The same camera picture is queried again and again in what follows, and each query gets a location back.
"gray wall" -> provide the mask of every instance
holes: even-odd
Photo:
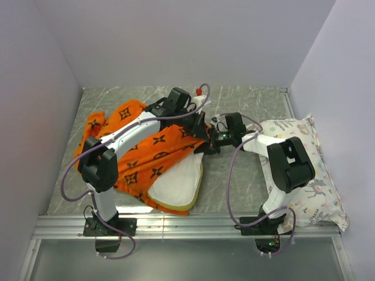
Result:
[[[350,217],[344,242],[357,280],[374,280],[375,2],[337,0],[299,70],[291,100],[316,128]]]
[[[15,280],[51,196],[81,88],[29,0],[0,1],[0,279]]]
[[[335,0],[35,0],[82,86],[290,86]]]

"orange fabric with black pattern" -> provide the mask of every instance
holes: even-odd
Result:
[[[100,139],[119,130],[135,120],[145,107],[146,105],[140,101],[130,100],[118,107],[108,119],[105,118],[104,112],[90,114],[74,158],[82,152],[87,138],[94,136]],[[175,211],[160,206],[148,197],[147,192],[161,174],[202,143],[203,140],[189,136],[177,125],[167,127],[144,139],[118,160],[118,180],[115,189],[126,192],[161,211],[187,215],[187,211]]]

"orange blanket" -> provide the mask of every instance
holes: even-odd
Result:
[[[137,118],[145,107],[146,105],[140,101],[130,100],[118,107],[108,119],[105,118],[104,112],[90,114],[74,157],[82,152],[87,138],[94,136],[100,139],[119,130]],[[162,173],[202,143],[203,140],[187,135],[185,130],[177,125],[163,129],[144,139],[118,160],[118,180],[114,188],[161,211],[187,215],[187,211],[175,211],[160,206],[148,197],[147,192]]]

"pillowcase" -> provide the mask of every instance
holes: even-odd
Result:
[[[304,227],[319,221],[333,221],[344,231],[349,225],[349,219],[323,160],[312,116],[308,115],[303,120],[267,120],[261,124],[264,135],[285,139],[292,136],[299,137],[315,168],[315,178],[307,186],[299,188],[290,204],[290,207],[296,212],[297,226]],[[260,161],[269,194],[275,186],[271,167],[267,158],[260,156]],[[288,232],[292,226],[293,215],[287,212],[284,223],[279,226],[278,231],[280,234]]]

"yellow trim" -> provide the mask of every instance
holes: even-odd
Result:
[[[202,176],[203,176],[203,165],[200,164],[200,178],[199,178],[198,186],[197,186],[197,189],[195,191],[193,200],[188,205],[184,205],[184,206],[172,206],[172,205],[168,205],[168,204],[165,204],[163,202],[160,202],[158,200],[153,199],[150,196],[150,194],[148,194],[148,197],[150,197],[153,201],[155,201],[160,206],[163,206],[165,208],[168,208],[168,209],[171,209],[171,210],[175,210],[175,211],[189,211],[194,206],[195,201],[197,200],[198,192],[199,192],[199,187],[200,187],[200,182],[202,181]]]

